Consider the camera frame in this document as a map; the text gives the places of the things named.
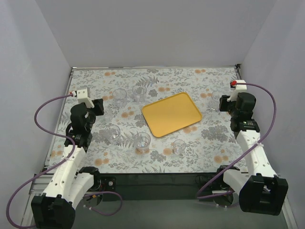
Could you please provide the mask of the small clear glass front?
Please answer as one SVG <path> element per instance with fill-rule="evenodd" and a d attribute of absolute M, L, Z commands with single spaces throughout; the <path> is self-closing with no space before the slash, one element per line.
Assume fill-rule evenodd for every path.
<path fill-rule="evenodd" d="M 182 154 L 184 152 L 185 148 L 186 148 L 186 143 L 183 140 L 177 139 L 174 141 L 173 152 L 175 154 Z"/>

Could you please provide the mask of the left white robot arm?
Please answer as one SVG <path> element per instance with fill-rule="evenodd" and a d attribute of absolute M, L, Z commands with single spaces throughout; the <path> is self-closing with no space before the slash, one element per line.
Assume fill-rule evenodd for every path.
<path fill-rule="evenodd" d="M 96 167 L 79 168 L 92 140 L 91 130 L 96 117 L 104 114 L 103 100 L 84 102 L 71 108 L 65 134 L 62 164 L 40 196 L 31 201 L 36 227 L 39 229 L 70 229 L 75 209 L 87 191 L 100 191 L 101 181 Z"/>

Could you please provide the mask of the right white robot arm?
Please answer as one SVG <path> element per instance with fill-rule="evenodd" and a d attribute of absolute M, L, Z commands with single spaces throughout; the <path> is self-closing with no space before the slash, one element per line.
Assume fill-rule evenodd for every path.
<path fill-rule="evenodd" d="M 230 128 L 241 149 L 247 151 L 261 138 L 259 126 L 252 118 L 256 98 L 246 92 L 238 93 L 233 101 L 229 98 L 221 96 L 219 109 L 230 114 Z M 288 191 L 286 179 L 279 178 L 273 170 L 262 145 L 249 152 L 245 161 L 248 174 L 232 167 L 224 172 L 224 183 L 237 193 L 243 212 L 279 215 Z"/>

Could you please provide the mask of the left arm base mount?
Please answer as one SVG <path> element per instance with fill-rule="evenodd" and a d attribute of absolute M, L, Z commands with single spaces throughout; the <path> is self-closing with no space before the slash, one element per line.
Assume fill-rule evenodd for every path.
<path fill-rule="evenodd" d="M 115 191 L 116 177 L 110 176 L 94 176 L 93 186 L 89 189 L 92 192 L 98 191 Z"/>

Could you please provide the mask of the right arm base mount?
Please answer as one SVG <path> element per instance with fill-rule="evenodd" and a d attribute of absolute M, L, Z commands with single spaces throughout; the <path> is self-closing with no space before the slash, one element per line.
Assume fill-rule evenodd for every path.
<path fill-rule="evenodd" d="M 195 183 L 198 186 L 198 193 L 212 191 L 231 191 L 232 189 L 228 184 L 223 181 L 223 175 L 220 175 L 214 181 L 210 181 L 216 176 L 215 173 L 202 173 L 195 177 Z"/>

